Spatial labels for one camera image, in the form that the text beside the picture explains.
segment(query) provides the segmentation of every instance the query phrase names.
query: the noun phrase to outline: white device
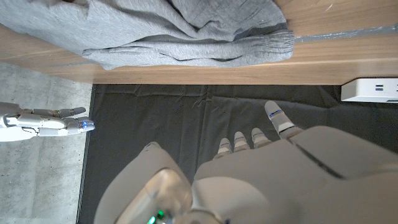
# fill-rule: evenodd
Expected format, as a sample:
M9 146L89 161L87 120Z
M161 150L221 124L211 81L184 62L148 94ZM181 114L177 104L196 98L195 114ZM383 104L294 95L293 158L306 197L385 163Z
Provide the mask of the white device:
M398 103L398 78L359 78L341 87L341 100Z

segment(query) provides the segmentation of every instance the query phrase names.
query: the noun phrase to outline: wooden surface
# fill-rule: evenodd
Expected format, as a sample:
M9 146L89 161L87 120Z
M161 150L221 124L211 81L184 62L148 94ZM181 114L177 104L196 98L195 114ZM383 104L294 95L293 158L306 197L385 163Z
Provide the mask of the wooden surface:
M275 0L295 36L326 34L398 22L397 0Z
M276 0L296 36L398 21L398 1ZM0 26L0 59L78 82L341 85L358 77L398 76L398 34L295 44L283 62L239 68L121 67L106 71L77 54Z

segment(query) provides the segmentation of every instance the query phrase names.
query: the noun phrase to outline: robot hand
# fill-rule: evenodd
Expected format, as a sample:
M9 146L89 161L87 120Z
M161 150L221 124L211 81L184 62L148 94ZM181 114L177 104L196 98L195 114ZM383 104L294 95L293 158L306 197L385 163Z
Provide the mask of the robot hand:
M293 122L291 122L291 120L286 116L286 114L275 102L268 101L264 108L266 109L268 118L271 120L272 124L275 127L275 130L277 131L281 139L288 139L303 131L302 129L296 127ZM251 131L251 137L255 149L272 143L258 128L254 128ZM246 141L246 138L243 136L243 133L240 131L236 132L234 136L234 152L239 152L247 149L250 149L250 147L248 145L248 142ZM220 142L218 153L214 157L214 159L221 158L231 153L232 149L230 141L226 138L223 138Z
M67 136L94 130L94 122L88 117L67 118L85 111L84 108L23 110L17 104L0 102L0 142L34 136Z

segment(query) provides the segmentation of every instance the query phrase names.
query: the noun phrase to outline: concrete floor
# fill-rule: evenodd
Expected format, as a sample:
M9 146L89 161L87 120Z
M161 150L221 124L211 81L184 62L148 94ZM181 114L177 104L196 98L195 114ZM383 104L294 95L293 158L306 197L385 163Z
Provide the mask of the concrete floor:
M90 107L90 84L6 63L0 74L0 101L31 109ZM75 223L85 138L0 142L0 223Z

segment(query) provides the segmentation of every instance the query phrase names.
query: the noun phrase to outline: black fabric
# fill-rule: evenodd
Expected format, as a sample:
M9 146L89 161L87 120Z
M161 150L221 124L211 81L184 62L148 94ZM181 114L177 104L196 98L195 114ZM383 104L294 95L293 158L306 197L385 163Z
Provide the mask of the black fabric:
M157 141L190 181L236 131L278 139L264 111L274 100L301 128L331 126L398 152L398 105L344 103L339 86L96 85L96 129L86 147L79 223L92 223L103 192L142 148Z

